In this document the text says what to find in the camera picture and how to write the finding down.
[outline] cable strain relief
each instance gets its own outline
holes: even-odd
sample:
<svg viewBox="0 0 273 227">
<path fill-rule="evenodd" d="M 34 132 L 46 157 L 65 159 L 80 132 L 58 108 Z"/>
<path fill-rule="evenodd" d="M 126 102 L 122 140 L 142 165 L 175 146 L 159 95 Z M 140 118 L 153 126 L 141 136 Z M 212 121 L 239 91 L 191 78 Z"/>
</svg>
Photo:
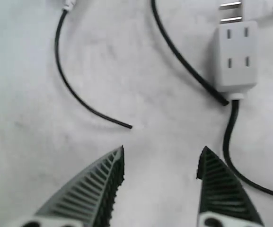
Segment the cable strain relief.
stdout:
<svg viewBox="0 0 273 227">
<path fill-rule="evenodd" d="M 228 100 L 232 101 L 232 100 L 240 100 L 240 99 L 244 99 L 245 95 L 243 93 L 230 93 L 228 95 Z"/>
<path fill-rule="evenodd" d="M 76 0 L 66 0 L 63 10 L 70 12 L 75 6 Z"/>
</svg>

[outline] white table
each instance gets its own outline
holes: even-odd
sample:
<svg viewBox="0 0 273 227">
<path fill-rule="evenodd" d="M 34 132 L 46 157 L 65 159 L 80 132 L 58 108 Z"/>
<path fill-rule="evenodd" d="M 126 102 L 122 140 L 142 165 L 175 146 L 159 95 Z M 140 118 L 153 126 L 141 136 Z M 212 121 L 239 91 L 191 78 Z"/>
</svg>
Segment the white table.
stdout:
<svg viewBox="0 0 273 227">
<path fill-rule="evenodd" d="M 158 0 L 171 38 L 209 77 L 216 2 Z M 221 154 L 230 106 L 216 103 L 170 52 L 147 0 L 85 0 L 66 18 L 61 58 L 93 107 L 131 123 L 106 122 L 74 100 L 53 56 L 58 0 L 0 0 L 0 226 L 33 214 L 81 169 L 125 147 L 125 181 L 111 226 L 193 227 L 204 146 Z M 259 84 L 242 102 L 232 159 L 273 189 L 273 17 L 259 20 Z M 273 198 L 245 186 L 266 226 Z"/>
</svg>

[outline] white power outlet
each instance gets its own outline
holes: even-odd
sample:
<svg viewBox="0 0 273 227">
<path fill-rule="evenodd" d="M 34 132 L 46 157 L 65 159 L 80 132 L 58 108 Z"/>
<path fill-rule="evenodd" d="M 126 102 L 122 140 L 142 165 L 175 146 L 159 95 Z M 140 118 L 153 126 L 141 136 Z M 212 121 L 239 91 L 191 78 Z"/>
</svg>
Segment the white power outlet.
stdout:
<svg viewBox="0 0 273 227">
<path fill-rule="evenodd" d="M 214 37 L 218 91 L 243 94 L 256 85 L 257 30 L 255 21 L 219 25 Z"/>
</svg>

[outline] black cable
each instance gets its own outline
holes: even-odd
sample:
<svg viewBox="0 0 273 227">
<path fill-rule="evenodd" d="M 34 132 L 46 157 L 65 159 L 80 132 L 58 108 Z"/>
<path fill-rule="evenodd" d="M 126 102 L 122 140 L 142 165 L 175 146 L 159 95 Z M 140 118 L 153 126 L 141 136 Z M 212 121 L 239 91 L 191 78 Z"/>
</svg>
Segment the black cable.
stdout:
<svg viewBox="0 0 273 227">
<path fill-rule="evenodd" d="M 231 135 L 233 132 L 233 128 L 234 125 L 236 123 L 237 120 L 237 116 L 238 116 L 238 111 L 239 111 L 239 101 L 238 100 L 234 100 L 232 101 L 232 112 L 231 112 L 231 116 L 230 116 L 230 120 L 225 132 L 225 136 L 224 136 L 224 140 L 223 140 L 223 155 L 225 158 L 225 161 L 228 165 L 228 167 L 232 170 L 232 172 L 243 182 L 247 183 L 248 185 L 262 191 L 265 192 L 269 195 L 273 196 L 273 191 L 269 190 L 267 188 L 264 188 L 256 183 L 254 183 L 253 181 L 249 180 L 248 178 L 246 178 L 244 175 L 242 175 L 233 165 L 231 157 L 230 157 L 230 153 L 229 153 L 229 145 L 230 145 L 230 139 L 231 139 Z"/>
<path fill-rule="evenodd" d="M 56 60 L 56 65 L 57 65 L 57 69 L 61 75 L 61 78 L 65 84 L 65 86 L 67 87 L 67 89 L 71 92 L 71 94 L 76 98 L 76 100 L 78 100 L 78 102 L 85 107 L 87 110 L 89 110 L 90 112 L 92 112 L 93 114 L 106 119 L 107 121 L 113 122 L 115 124 L 119 124 L 125 128 L 131 129 L 133 126 L 126 124 L 124 122 L 120 122 L 116 119 L 113 119 L 111 117 L 108 117 L 100 112 L 98 112 L 97 110 L 93 109 L 91 106 L 89 106 L 88 104 L 85 103 L 85 101 L 83 101 L 77 94 L 76 92 L 73 90 L 73 88 L 71 87 L 71 85 L 69 84 L 63 70 L 62 70 L 62 66 L 61 66 L 61 62 L 60 62 L 60 54 L 59 54 L 59 40 L 60 40 L 60 35 L 61 35 L 61 29 L 62 29 L 62 25 L 64 23 L 65 17 L 68 14 L 68 11 L 64 10 L 62 13 L 62 16 L 60 18 L 59 24 L 57 26 L 57 30 L 56 30 L 56 34 L 55 34 L 55 41 L 54 41 L 54 54 L 55 54 L 55 60 Z"/>
<path fill-rule="evenodd" d="M 187 62 L 186 59 L 182 56 L 182 54 L 178 51 L 178 49 L 175 47 L 173 42 L 171 41 L 169 35 L 167 34 L 163 24 L 161 23 L 159 13 L 156 9 L 156 3 L 155 0 L 151 0 L 151 6 L 154 18 L 156 20 L 156 23 L 159 27 L 159 30 L 164 37 L 165 41 L 167 42 L 169 48 L 173 52 L 173 54 L 177 57 L 177 59 L 182 63 L 182 65 L 191 73 L 191 75 L 212 95 L 218 102 L 220 102 L 223 106 L 226 106 L 229 104 L 228 100 L 226 100 L 220 92 L 218 92 L 213 86 L 211 86 L 204 78 L 202 78 L 198 72 Z"/>
</svg>

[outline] metal prong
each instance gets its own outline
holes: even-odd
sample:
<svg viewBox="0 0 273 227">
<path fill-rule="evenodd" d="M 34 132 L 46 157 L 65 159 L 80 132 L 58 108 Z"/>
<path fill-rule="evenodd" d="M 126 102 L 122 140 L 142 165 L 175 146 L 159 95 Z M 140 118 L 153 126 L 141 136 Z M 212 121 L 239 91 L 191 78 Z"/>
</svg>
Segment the metal prong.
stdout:
<svg viewBox="0 0 273 227">
<path fill-rule="evenodd" d="M 221 19 L 220 23 L 225 24 L 225 23 L 233 23 L 233 22 L 239 22 L 239 21 L 242 21 L 242 17 L 231 17 L 231 18 Z"/>
<path fill-rule="evenodd" d="M 226 9 L 236 9 L 241 6 L 240 1 L 232 2 L 232 3 L 225 3 L 220 5 L 220 10 L 226 10 Z"/>
</svg>

